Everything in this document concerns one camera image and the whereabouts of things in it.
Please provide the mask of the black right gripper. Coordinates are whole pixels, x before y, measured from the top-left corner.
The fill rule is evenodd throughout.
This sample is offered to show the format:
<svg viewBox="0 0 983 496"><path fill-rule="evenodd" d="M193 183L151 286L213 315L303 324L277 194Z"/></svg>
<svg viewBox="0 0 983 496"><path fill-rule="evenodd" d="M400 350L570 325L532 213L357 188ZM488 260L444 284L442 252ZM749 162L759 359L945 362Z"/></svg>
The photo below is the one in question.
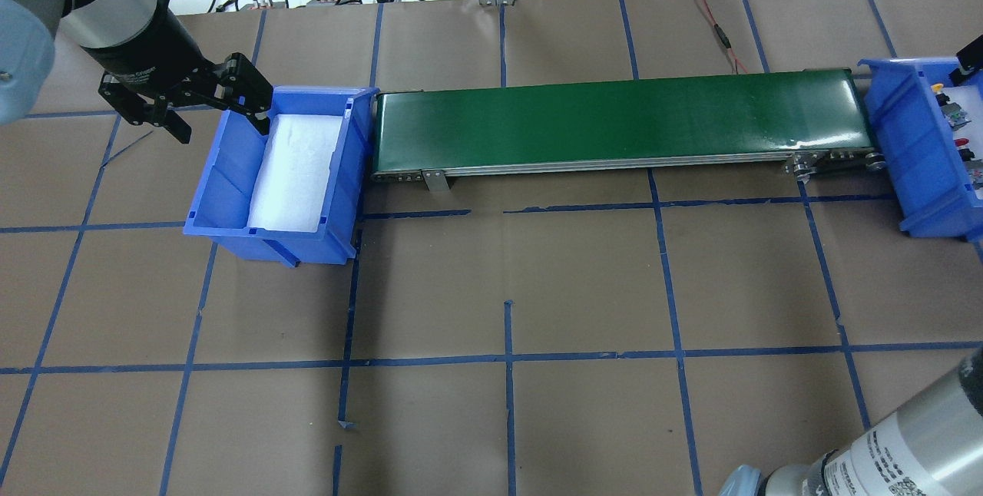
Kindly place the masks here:
<svg viewBox="0 0 983 496"><path fill-rule="evenodd" d="M954 85L959 86L968 82L976 74L981 72L983 56L983 35L979 35L975 40L970 41L963 49L956 53L958 65L954 69Z"/></svg>

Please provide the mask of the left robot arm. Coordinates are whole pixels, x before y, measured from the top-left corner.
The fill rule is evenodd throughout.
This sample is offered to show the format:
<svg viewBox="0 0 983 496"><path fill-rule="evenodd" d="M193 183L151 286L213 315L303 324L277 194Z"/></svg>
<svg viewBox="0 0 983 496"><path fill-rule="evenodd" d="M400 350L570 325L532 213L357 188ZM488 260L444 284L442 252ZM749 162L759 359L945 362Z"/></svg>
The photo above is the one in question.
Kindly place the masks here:
<svg viewBox="0 0 983 496"><path fill-rule="evenodd" d="M2 122L35 107L64 33L103 68L98 93L133 125L190 141L179 107L206 105L242 115L270 132L273 86L243 53L204 56L170 10L170 0L1 0Z"/></svg>

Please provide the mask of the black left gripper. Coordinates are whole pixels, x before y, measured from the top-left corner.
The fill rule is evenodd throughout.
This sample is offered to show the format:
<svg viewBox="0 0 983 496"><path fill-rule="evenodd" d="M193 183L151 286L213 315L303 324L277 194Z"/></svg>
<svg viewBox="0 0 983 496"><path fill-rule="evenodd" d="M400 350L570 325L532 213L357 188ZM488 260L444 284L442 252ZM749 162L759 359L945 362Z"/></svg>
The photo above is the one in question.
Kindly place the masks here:
<svg viewBox="0 0 983 496"><path fill-rule="evenodd" d="M241 114L260 136L270 132L273 85L243 53L207 60L171 12L158 12L132 40L96 49L99 96L133 125L162 127L182 145L193 129L176 107L207 105Z"/></svg>

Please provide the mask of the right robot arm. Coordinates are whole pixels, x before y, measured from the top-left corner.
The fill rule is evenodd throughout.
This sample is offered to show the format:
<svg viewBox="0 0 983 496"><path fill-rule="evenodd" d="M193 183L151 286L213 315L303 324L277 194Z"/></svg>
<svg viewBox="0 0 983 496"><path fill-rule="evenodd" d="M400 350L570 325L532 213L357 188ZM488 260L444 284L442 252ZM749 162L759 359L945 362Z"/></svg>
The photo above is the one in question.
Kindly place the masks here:
<svg viewBox="0 0 983 496"><path fill-rule="evenodd" d="M981 243L981 40L953 58L868 59L865 101L913 237ZM979 495L981 350L810 465L741 465L723 495Z"/></svg>

